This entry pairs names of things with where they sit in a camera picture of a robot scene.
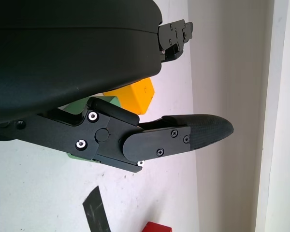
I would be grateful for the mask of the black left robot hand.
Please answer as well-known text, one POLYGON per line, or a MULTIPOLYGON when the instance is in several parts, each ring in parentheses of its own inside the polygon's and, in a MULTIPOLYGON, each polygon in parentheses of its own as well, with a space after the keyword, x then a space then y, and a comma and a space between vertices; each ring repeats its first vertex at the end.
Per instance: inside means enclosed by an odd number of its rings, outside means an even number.
POLYGON ((193 24, 152 0, 0 0, 0 141, 21 140, 133 173, 145 160, 231 135, 214 115, 141 123, 95 97, 158 74, 193 24))

